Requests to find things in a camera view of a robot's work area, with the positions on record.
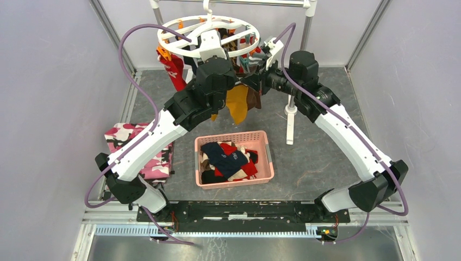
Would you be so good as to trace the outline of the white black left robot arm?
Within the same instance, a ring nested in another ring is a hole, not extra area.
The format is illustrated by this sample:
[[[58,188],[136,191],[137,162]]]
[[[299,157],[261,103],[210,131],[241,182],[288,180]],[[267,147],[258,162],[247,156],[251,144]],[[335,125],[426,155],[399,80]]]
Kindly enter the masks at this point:
[[[176,92],[155,119],[133,140],[107,156],[103,173],[112,195],[122,204],[144,207],[157,221],[170,217],[166,197],[140,176],[164,147],[225,107],[227,91],[237,77],[230,58],[213,56],[197,68],[196,77]]]

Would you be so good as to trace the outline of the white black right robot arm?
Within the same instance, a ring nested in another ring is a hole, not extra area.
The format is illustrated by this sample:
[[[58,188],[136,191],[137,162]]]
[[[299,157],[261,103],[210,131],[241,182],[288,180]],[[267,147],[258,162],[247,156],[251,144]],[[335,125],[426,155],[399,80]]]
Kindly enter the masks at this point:
[[[382,202],[398,192],[409,167],[378,149],[352,121],[337,95],[319,82],[314,54],[296,51],[290,55],[289,66],[282,68],[272,55],[255,53],[249,64],[250,74],[242,81],[262,94],[274,89],[291,95],[298,112],[336,143],[358,174],[360,182],[320,195],[315,217],[327,222],[346,208],[383,209]]]

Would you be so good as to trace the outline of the yellow cloth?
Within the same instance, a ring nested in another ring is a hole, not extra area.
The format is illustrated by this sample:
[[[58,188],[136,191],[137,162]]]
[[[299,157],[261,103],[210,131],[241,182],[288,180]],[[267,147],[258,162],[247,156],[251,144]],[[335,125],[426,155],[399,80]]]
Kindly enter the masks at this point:
[[[247,116],[247,94],[248,87],[245,85],[237,85],[227,91],[226,106],[236,125],[241,124]]]

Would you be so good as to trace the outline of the red cloth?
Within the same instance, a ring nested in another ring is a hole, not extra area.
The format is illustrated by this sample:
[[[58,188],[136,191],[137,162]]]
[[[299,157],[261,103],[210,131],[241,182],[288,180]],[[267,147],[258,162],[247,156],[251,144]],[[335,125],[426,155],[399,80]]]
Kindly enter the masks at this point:
[[[171,58],[172,61],[162,59],[160,63],[163,64],[175,89],[182,91],[186,87],[186,81],[183,78],[184,62],[173,53],[171,53]]]

